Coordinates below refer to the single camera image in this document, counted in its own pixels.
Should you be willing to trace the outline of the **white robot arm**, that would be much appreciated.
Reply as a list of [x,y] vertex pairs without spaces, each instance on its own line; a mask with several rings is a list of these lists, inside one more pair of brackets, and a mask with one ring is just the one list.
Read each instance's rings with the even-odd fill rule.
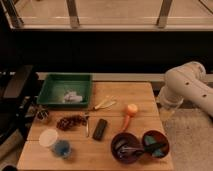
[[205,75],[205,67],[196,61],[169,69],[158,94],[159,103],[169,110],[179,107],[187,99],[213,117],[213,88],[203,82]]

